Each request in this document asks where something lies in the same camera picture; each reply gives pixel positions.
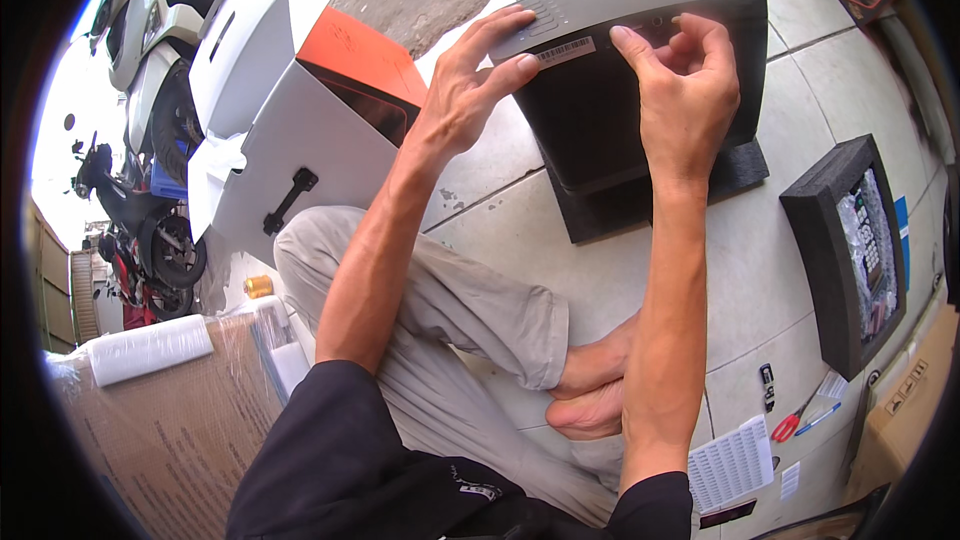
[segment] pen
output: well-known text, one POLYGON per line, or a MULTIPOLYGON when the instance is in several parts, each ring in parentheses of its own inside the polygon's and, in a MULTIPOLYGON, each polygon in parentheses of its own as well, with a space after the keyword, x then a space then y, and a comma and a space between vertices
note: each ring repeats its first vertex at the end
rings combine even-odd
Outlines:
POLYGON ((797 429, 797 432, 794 433, 793 436, 798 437, 799 435, 803 434, 804 432, 806 432, 807 430, 809 430, 809 429, 812 428, 813 426, 817 425, 818 423, 820 423, 820 422, 823 421, 824 419, 827 419, 828 417, 830 417, 830 416, 831 416, 836 410, 838 410, 838 409, 840 409, 840 402, 837 402, 836 404, 834 404, 833 408, 830 409, 829 411, 827 411, 826 413, 824 413, 824 414, 822 414, 821 416, 817 417, 816 419, 814 419, 814 420, 811 421, 810 423, 806 424, 805 426, 801 427, 800 429, 797 429))

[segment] fingernail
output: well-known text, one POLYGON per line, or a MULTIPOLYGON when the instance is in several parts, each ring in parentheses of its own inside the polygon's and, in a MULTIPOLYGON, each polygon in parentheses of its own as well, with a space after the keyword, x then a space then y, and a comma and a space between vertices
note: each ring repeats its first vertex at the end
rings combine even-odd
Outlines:
POLYGON ((609 39, 613 42, 626 42, 634 30, 623 25, 615 25, 609 29, 609 39))
POLYGON ((540 61, 532 54, 524 54, 523 57, 516 62, 516 68, 519 69, 524 76, 530 76, 540 70, 540 61))

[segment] man's right hand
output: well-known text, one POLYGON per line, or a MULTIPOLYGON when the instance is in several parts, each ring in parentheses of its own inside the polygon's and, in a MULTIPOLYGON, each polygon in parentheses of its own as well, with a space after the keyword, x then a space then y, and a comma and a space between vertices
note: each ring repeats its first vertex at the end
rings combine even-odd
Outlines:
POLYGON ((740 104, 734 47, 726 27, 684 13, 679 32, 654 49, 617 25, 610 40, 640 85, 640 138, 654 192, 703 199, 714 159, 740 104))

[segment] cardboard box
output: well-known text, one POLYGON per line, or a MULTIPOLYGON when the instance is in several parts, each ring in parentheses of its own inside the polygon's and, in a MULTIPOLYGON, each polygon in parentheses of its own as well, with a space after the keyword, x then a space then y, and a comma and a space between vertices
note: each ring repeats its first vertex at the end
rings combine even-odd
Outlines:
MULTIPOLYGON (((90 465, 151 538, 224 537, 236 487, 286 404, 270 354, 287 347, 303 357, 269 298, 206 318, 211 353, 146 375, 98 386, 90 349, 50 361, 90 465)), ((132 332, 154 345, 192 342, 164 329, 132 332)))
POLYGON ((239 163, 221 174, 207 171, 216 159, 211 146, 201 145, 190 161, 188 188, 195 239, 210 225, 234 248, 274 267, 277 232, 265 221, 280 215, 294 176, 306 168, 317 182, 294 196, 282 212, 284 225, 313 206, 369 207, 420 113, 426 84, 402 46, 356 19, 330 7, 316 12, 318 0, 267 2, 254 1, 247 13, 244 3, 226 0, 200 46, 198 54, 207 54, 205 46, 222 35, 210 63, 198 59, 190 71, 207 137, 245 135, 216 148, 233 151, 239 163), (298 26, 307 20, 301 39, 298 26), (237 22, 243 33, 234 34, 237 22), (262 106, 250 117, 256 101, 262 106))
POLYGON ((895 486, 917 454, 954 359, 960 315, 943 305, 909 366, 867 414, 844 504, 887 483, 895 486))

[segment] red scissors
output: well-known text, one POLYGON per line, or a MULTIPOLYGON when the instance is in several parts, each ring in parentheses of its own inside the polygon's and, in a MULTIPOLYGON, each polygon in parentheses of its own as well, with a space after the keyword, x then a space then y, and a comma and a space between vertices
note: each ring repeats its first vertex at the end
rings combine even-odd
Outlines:
POLYGON ((770 438, 776 440, 777 442, 786 442, 790 438, 793 438, 793 433, 797 431, 797 428, 800 426, 800 418, 804 416, 804 411, 807 410, 807 405, 810 404, 810 401, 813 400, 813 397, 817 395, 817 392, 814 391, 810 395, 810 398, 806 399, 806 402, 803 403, 803 406, 795 410, 790 415, 787 415, 786 419, 781 421, 776 429, 774 429, 773 435, 770 438))

